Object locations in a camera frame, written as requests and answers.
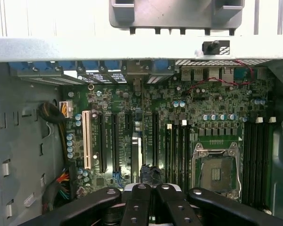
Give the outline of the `black long expansion slot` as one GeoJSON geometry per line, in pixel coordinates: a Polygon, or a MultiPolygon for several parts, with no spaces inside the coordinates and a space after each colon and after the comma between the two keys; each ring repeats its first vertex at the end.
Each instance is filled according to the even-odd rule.
{"type": "Polygon", "coordinates": [[[158,166],[158,113],[152,114],[152,148],[153,148],[153,166],[158,166]]]}
{"type": "Polygon", "coordinates": [[[112,144],[112,160],[113,172],[119,172],[119,126],[117,114],[111,115],[111,144],[112,144]]]}
{"type": "Polygon", "coordinates": [[[100,173],[105,173],[107,170],[107,150],[106,150],[105,116],[103,113],[99,115],[99,136],[100,136],[100,173]]]}

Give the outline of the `CPU socket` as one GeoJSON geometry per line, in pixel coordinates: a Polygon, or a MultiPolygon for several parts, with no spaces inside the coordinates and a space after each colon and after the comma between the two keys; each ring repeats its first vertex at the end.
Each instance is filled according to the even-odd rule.
{"type": "Polygon", "coordinates": [[[198,142],[191,158],[191,186],[241,198],[241,152],[237,142],[226,146],[204,146],[198,142]]]}

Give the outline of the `blue serial port connector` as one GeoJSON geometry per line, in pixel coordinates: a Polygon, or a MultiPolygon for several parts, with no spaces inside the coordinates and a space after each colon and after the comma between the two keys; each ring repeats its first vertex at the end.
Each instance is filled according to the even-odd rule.
{"type": "Polygon", "coordinates": [[[233,73],[235,82],[248,82],[251,80],[251,71],[247,68],[235,68],[233,73]]]}

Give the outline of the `blue card retention clip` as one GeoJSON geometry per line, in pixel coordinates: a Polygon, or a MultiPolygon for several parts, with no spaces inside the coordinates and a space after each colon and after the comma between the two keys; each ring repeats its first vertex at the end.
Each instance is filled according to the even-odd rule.
{"type": "Polygon", "coordinates": [[[153,74],[172,75],[174,74],[174,60],[159,59],[153,61],[153,74]]]}
{"type": "Polygon", "coordinates": [[[62,67],[64,71],[76,70],[75,61],[59,61],[58,65],[62,67]]]}
{"type": "Polygon", "coordinates": [[[27,62],[9,62],[9,66],[17,71],[25,71],[29,69],[27,62]]]}
{"type": "Polygon", "coordinates": [[[82,65],[85,70],[98,71],[99,70],[99,62],[95,60],[84,60],[82,61],[82,65]]]}
{"type": "Polygon", "coordinates": [[[121,70],[121,62],[119,60],[106,60],[104,65],[108,71],[121,70]]]}
{"type": "Polygon", "coordinates": [[[39,71],[48,71],[55,69],[55,61],[38,61],[33,62],[35,68],[39,71]]]}

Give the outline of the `grey parts rack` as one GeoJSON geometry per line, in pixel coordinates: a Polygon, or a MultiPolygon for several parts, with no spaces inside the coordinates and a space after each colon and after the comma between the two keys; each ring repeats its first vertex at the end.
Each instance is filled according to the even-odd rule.
{"type": "Polygon", "coordinates": [[[114,28],[235,31],[242,21],[245,0],[109,0],[109,22],[114,28]]]}

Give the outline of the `silver ethernet port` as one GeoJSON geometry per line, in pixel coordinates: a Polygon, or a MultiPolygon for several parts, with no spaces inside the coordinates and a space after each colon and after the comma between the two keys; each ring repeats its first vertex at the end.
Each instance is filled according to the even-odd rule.
{"type": "Polygon", "coordinates": [[[221,79],[225,82],[233,82],[234,69],[232,67],[223,67],[221,70],[221,79]]]}

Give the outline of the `green motherboard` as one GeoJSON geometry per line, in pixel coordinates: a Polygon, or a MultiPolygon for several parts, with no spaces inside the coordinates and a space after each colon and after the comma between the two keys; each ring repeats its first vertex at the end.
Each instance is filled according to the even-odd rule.
{"type": "MultiPolygon", "coordinates": [[[[254,127],[253,151],[255,157],[253,160],[252,207],[256,208],[254,205],[256,186],[256,124],[263,124],[263,134],[264,123],[268,123],[270,135],[270,124],[276,121],[269,111],[271,105],[269,91],[272,86],[271,80],[258,80],[246,83],[240,87],[225,86],[220,82],[213,81],[206,82],[200,86],[194,86],[184,82],[178,76],[174,76],[169,81],[159,85],[155,85],[154,82],[144,84],[143,150],[145,161],[143,165],[153,167],[152,114],[154,112],[158,113],[159,122],[158,166],[156,167],[161,170],[162,183],[167,183],[165,170],[165,134],[167,124],[172,124],[173,173],[171,184],[175,184],[175,125],[182,125],[184,129],[187,125],[190,126],[189,189],[193,188],[191,186],[191,158],[195,145],[198,142],[204,146],[226,146],[230,142],[237,142],[241,152],[240,179],[242,185],[241,198],[238,201],[248,205],[248,154],[245,147],[247,145],[246,124],[251,122],[254,127]]],[[[71,188],[75,198],[81,198],[106,186],[124,190],[126,185],[132,183],[131,135],[130,130],[125,129],[125,113],[129,113],[129,90],[129,84],[125,81],[118,85],[106,83],[64,88],[63,95],[65,101],[72,101],[74,108],[73,117],[66,118],[66,147],[67,157],[73,166],[72,176],[75,178],[75,181],[71,184],[71,188]],[[91,169],[84,168],[82,111],[91,111],[91,169]],[[106,129],[107,170],[105,173],[100,173],[99,115],[101,113],[105,116],[106,129]],[[119,172],[113,172],[112,114],[117,114],[118,116],[119,172]]],[[[185,173],[184,188],[181,190],[186,192],[185,173]]],[[[263,209],[262,198],[257,209],[263,209]]]]}

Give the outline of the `white power connector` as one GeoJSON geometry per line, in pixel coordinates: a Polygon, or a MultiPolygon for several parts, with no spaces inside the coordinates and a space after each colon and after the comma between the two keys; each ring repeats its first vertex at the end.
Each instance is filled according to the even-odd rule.
{"type": "Polygon", "coordinates": [[[72,101],[60,101],[59,109],[65,118],[73,117],[73,102],[72,101]]]}

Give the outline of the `white PCI expansion slot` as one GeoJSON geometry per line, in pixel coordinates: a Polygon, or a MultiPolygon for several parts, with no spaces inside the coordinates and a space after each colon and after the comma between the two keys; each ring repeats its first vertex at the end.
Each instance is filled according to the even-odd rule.
{"type": "Polygon", "coordinates": [[[91,111],[82,111],[84,168],[91,169],[91,111]]]}

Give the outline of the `black grey PC case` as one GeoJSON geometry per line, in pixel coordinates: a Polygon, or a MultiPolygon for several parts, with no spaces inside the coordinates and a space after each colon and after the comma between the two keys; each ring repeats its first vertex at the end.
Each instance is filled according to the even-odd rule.
{"type": "MultiPolygon", "coordinates": [[[[150,62],[144,84],[159,85],[174,76],[194,86],[213,81],[240,87],[258,80],[272,81],[269,111],[276,119],[275,212],[272,215],[269,203],[268,209],[252,208],[283,220],[283,36],[78,36],[0,38],[0,226],[18,226],[80,199],[71,188],[75,178],[67,157],[66,119],[59,109],[59,102],[65,101],[63,90],[128,83],[126,65],[132,60],[150,62]],[[153,74],[153,61],[159,59],[174,60],[174,74],[153,74]],[[84,60],[98,61],[99,70],[86,71],[84,60]],[[108,71],[106,60],[119,60],[121,70],[108,71]],[[39,71],[35,61],[55,61],[55,69],[39,71]],[[59,61],[75,61],[76,70],[64,71],[59,61]],[[9,62],[27,62],[29,69],[17,71],[9,62]],[[250,69],[251,80],[225,82],[221,79],[223,67],[250,69]]],[[[87,226],[120,226],[135,184],[139,183],[130,183],[124,190],[116,188],[123,194],[120,206],[105,212],[105,222],[87,226]]],[[[152,186],[148,226],[173,225],[155,188],[152,186]]]]}

